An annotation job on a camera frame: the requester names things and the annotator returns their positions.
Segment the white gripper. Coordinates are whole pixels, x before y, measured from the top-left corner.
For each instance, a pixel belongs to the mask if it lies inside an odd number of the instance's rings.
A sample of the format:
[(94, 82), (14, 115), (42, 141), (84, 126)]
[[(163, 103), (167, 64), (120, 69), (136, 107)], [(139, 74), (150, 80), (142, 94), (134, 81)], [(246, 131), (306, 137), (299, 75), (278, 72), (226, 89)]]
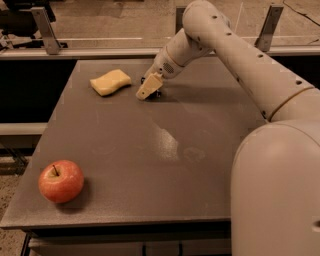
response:
[(163, 79), (175, 78), (184, 68), (184, 54), (180, 48), (165, 46), (156, 55), (153, 64), (146, 71), (146, 78), (139, 87), (136, 97), (145, 100), (162, 85)]

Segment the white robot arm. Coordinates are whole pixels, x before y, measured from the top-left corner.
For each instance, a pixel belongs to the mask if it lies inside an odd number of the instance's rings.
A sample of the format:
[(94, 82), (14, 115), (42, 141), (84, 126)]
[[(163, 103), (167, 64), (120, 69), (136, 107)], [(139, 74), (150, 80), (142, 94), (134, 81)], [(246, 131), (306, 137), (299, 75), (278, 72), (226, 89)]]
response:
[(232, 255), (320, 256), (320, 90), (238, 37), (206, 0), (191, 2), (182, 24), (145, 73), (137, 98), (215, 52), (266, 121), (233, 161)]

